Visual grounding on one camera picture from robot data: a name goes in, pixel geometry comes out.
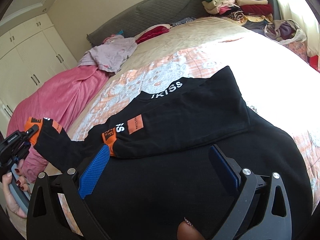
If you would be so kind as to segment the right hand thumb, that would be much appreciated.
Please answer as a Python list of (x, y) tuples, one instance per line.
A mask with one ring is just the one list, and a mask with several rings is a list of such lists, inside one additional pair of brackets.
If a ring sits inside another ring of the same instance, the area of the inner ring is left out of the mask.
[(177, 229), (178, 240), (204, 240), (204, 237), (195, 229), (193, 224), (186, 218)]

